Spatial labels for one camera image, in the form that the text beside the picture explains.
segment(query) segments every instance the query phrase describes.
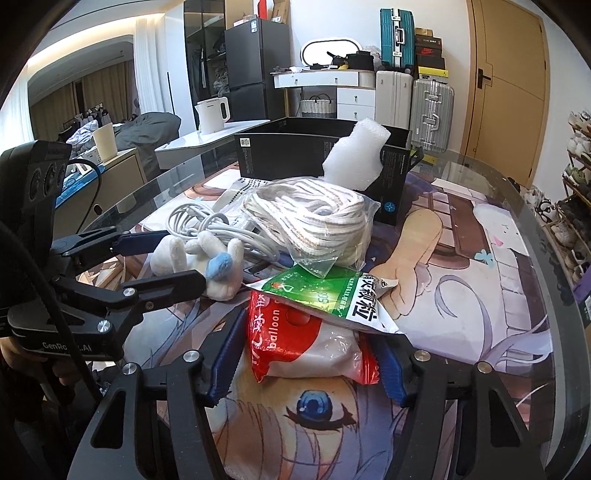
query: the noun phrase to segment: blue gripper pad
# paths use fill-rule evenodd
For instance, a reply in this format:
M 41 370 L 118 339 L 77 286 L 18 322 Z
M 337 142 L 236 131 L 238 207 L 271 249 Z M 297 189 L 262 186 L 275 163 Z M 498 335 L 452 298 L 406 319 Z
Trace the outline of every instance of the blue gripper pad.
M 248 309 L 245 307 L 237 308 L 241 309 L 241 312 L 231 326 L 230 332 L 211 367 L 211 380 L 207 397 L 213 405 L 217 405 L 230 391 L 230 385 L 246 343 Z
M 382 381 L 388 398 L 400 407 L 407 405 L 408 393 L 404 388 L 404 370 L 394 350 L 388 344 L 388 336 L 368 335 L 369 341 L 378 360 L 379 378 Z

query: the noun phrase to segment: white rope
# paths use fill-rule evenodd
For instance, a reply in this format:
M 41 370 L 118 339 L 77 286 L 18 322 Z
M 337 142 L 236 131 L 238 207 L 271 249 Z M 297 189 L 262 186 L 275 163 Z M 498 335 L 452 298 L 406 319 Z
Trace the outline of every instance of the white rope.
M 364 197 L 321 180 L 273 182 L 247 194 L 242 209 L 274 242 L 312 261 L 332 256 L 352 265 L 371 235 Z

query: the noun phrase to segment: beige curtain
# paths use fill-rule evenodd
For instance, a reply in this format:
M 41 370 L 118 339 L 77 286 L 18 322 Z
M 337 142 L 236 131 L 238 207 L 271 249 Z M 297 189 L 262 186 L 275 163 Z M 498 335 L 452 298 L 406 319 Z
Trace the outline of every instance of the beige curtain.
M 112 65 L 82 78 L 85 108 L 99 103 L 109 112 L 114 124 L 128 119 L 129 64 L 127 61 Z
M 30 107 L 31 126 L 36 140 L 57 140 L 64 123 L 78 113 L 74 84 L 69 83 Z

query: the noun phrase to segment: beige cabinet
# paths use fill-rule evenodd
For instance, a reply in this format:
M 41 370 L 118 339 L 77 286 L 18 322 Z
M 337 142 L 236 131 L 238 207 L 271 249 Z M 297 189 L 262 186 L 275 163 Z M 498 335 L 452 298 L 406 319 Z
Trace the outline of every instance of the beige cabinet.
M 105 163 L 100 192 L 80 231 L 84 231 L 101 213 L 115 206 L 127 195 L 144 185 L 146 176 L 137 149 L 125 151 Z M 76 233 L 96 192 L 94 179 L 68 198 L 56 209 L 53 238 Z

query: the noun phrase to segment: clear plastic bag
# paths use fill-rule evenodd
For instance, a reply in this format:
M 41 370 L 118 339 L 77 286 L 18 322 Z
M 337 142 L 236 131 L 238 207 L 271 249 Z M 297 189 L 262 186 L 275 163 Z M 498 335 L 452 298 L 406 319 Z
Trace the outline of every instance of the clear plastic bag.
M 319 179 L 296 177 L 248 192 L 241 209 L 295 263 L 325 278 L 335 264 L 363 268 L 379 203 Z

